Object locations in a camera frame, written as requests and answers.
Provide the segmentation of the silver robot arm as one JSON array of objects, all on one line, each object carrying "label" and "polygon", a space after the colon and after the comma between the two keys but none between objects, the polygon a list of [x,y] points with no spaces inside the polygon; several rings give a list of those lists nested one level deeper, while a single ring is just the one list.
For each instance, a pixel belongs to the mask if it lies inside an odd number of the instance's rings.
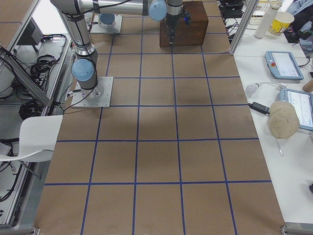
[{"label": "silver robot arm", "polygon": [[180,0],[53,0],[51,3],[58,9],[75,44],[77,60],[72,65],[72,74],[85,99],[100,98],[105,90],[97,77],[98,55],[88,32],[86,13],[140,15],[154,21],[166,20],[170,43],[174,41],[175,28],[183,16]]},{"label": "silver robot arm", "polygon": [[102,13],[99,15],[98,24],[102,28],[113,27],[115,24],[115,14]]}]

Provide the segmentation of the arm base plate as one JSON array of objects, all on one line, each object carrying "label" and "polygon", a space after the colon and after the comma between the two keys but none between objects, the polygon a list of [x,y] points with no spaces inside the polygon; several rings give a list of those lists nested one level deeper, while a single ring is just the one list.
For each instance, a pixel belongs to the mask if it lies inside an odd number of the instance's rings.
[{"label": "arm base plate", "polygon": [[71,105],[73,108],[109,108],[111,103],[113,87],[112,76],[99,76],[98,85],[89,94],[82,90],[73,94]]},{"label": "arm base plate", "polygon": [[100,20],[100,16],[96,15],[91,24],[91,34],[120,34],[123,17],[115,15],[112,24],[104,24]]}]

